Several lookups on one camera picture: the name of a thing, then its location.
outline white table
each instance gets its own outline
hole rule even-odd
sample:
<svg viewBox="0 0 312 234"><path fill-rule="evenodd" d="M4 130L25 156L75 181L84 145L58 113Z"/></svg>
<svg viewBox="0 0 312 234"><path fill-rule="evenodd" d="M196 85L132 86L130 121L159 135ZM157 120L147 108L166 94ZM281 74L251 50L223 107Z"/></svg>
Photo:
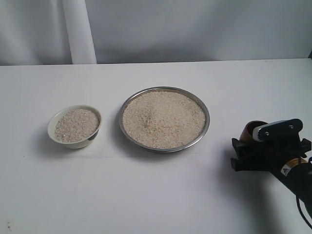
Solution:
<svg viewBox="0 0 312 234"><path fill-rule="evenodd" d="M8 66L0 81L1 234L311 233L277 179L230 166L231 138L251 120L300 118L300 136L312 139L310 59ZM198 144L158 155L121 135L122 103L152 86L207 105ZM90 146L66 150L46 128L75 104L98 108L104 122Z"/></svg>

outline bowl rim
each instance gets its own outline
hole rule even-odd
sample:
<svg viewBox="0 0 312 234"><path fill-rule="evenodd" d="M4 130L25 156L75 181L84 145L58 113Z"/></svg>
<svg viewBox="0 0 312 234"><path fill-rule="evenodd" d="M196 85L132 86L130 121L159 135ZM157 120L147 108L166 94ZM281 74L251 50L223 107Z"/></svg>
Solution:
<svg viewBox="0 0 312 234"><path fill-rule="evenodd" d="M199 107L202 109L202 111L204 112L204 115L205 115L205 125L203 127L203 130L201 131L201 133L198 135L197 138L195 138L190 143L183 145L183 146L180 146L180 147L171 148L171 149L159 149L159 148L153 148L153 147L145 146L145 145L137 142L136 140L134 140L132 137L129 136L129 134L126 132L126 130L123 126L123 112L124 112L124 110L126 109L126 107L128 106L128 104L131 101L133 101L134 99L136 99L140 95L145 94L145 93L149 93L149 92L157 92L157 91L158 92L159 91L165 91L165 92L180 93L180 94L187 96L191 100L195 101L199 105ZM157 86L157 87L147 88L147 89L143 89L143 90L133 94L123 103L122 107L120 108L118 118L119 118L119 126L121 128L121 131L132 143L134 143L135 145L137 145L143 149L153 151L153 152L159 152L159 153L176 152L176 151L184 150L186 148L191 147L192 145L196 144L197 142L199 142L204 137L204 135L207 133L209 125L210 125L210 114L209 114L209 111L208 111L206 105L202 102L202 100L200 100L197 96L195 96L194 94L192 94L192 93L190 93L184 89L169 87L169 86Z"/></svg>
<svg viewBox="0 0 312 234"><path fill-rule="evenodd" d="M86 138L84 138L84 139L82 139L82 140L79 140L79 141L75 141L75 142L62 142L62 141L58 141L54 136L51 135L51 132L49 131L50 125L52 124L52 120L53 120L53 119L55 119L56 117L58 117L59 115L62 115L62 114L63 114L63 116L64 116L65 114L67 114L67 113L69 112L69 111L68 111L69 109L72 109L72 110L79 110L79 109L90 110L91 112L93 112L94 114L96 114L97 117L98 117L98 119L99 119L99 124L98 124L97 129L96 129L91 135L89 135L88 137L86 137ZM49 135L50 139L52 139L52 140L55 141L56 143L63 144L63 145L76 144L76 143L83 142L83 141L89 139L90 137L92 137L94 134L96 134L96 133L98 132L98 130L99 130L101 124L102 124L102 115L101 115L100 111L99 111L97 108L95 108L95 107L93 107L93 106L89 106L89 105L73 105L73 106L69 106L69 107L66 107L66 108L60 110L59 112L57 112L57 113L50 119L49 124L48 124L47 132L48 132L48 135Z"/></svg>

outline white backdrop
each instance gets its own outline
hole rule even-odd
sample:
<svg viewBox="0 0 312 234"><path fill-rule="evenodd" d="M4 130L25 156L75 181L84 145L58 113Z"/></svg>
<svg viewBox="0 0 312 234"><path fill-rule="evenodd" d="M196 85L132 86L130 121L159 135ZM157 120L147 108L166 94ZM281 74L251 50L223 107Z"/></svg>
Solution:
<svg viewBox="0 0 312 234"><path fill-rule="evenodd" d="M0 65L306 58L311 12L311 0L0 0Z"/></svg>

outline uncooked rice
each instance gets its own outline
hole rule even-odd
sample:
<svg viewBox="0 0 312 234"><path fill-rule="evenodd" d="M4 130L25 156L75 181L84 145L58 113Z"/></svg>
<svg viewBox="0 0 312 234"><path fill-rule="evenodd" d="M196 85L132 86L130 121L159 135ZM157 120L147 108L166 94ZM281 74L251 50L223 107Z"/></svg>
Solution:
<svg viewBox="0 0 312 234"><path fill-rule="evenodd" d="M55 137L61 142L77 142L92 135L99 119L92 111L78 109L68 112L57 123Z"/></svg>
<svg viewBox="0 0 312 234"><path fill-rule="evenodd" d="M205 114L187 96L153 91L132 100L122 116L128 135L142 145L172 149L195 140L205 125Z"/></svg>

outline metal plate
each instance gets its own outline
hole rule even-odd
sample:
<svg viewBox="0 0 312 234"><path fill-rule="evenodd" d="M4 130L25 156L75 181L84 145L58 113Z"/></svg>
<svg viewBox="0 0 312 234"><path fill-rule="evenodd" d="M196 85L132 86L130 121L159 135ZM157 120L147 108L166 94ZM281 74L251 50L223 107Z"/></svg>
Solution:
<svg viewBox="0 0 312 234"><path fill-rule="evenodd" d="M155 92L155 91L158 91L158 92L165 91L165 92L174 92L174 93L183 94L183 95L187 96L188 98L190 98L191 100L195 101L200 106L200 108L202 109L202 111L205 114L205 125L204 125L203 130L201 131L201 133L199 134L199 136L195 140L193 140L192 142L190 142L190 143L188 143L186 145L183 145L183 146L180 146L180 147L177 147L177 148L159 149L159 148L152 148L152 147L148 147L148 146L142 145L141 143L137 142L136 140L134 140L133 138L131 138L127 134L126 130L124 129L123 122L122 122L122 117L123 117L124 110L126 109L128 104L132 100L136 99L140 95L145 94L145 93L149 93L149 92ZM208 130L208 127L209 127L209 124L210 124L210 116L209 116L209 112L208 112L208 109L207 109L206 105L198 97L196 97L194 94L191 94L190 92L187 92L187 91L185 91L183 89L178 89L178 88L174 88L174 87L153 87L153 88L148 88L148 89L141 90L141 91L137 92L136 94L132 95L131 97L129 97L124 102L124 104L122 105L122 107L121 107L121 109L119 111L119 125L120 125L120 128L121 128L122 132L125 134L125 136L132 143L136 144L137 146L139 146L139 147L141 147L143 149L149 150L149 151L154 151L154 152L161 152L161 153L176 152L176 151L180 151L180 150L186 149L186 148L196 144L206 134L206 132Z"/></svg>

